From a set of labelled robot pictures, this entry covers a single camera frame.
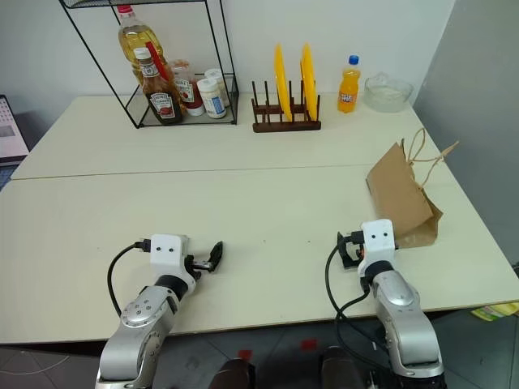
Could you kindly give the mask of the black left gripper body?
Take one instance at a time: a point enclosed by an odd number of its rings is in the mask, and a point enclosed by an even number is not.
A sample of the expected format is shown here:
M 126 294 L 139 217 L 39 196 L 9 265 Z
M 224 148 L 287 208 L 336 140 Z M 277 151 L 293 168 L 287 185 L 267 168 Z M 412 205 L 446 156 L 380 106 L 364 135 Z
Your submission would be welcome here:
M 194 280 L 200 279 L 202 271 L 212 272 L 212 262 L 210 260 L 198 261 L 195 260 L 195 257 L 191 254 L 185 258 L 184 267 L 186 268 L 187 273 L 192 276 Z

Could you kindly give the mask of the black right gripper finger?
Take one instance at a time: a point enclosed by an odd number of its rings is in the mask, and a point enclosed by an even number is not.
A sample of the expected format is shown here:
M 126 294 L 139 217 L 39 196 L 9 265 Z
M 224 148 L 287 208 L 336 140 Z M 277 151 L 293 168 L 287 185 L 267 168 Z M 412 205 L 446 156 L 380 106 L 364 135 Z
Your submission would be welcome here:
M 337 233 L 337 251 L 341 257 L 344 269 L 357 267 L 357 262 L 348 253 L 347 245 L 349 243 L 351 243 L 351 236 L 343 236 L 340 232 Z

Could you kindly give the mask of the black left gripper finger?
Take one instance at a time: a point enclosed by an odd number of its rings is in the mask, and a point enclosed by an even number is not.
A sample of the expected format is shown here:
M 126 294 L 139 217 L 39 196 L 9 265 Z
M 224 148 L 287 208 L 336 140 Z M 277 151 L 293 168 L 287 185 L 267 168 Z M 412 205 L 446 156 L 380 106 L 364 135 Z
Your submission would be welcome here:
M 209 259 L 207 261 L 208 268 L 207 271 L 215 271 L 222 259 L 224 250 L 223 241 L 219 241 L 213 248 L 210 253 Z

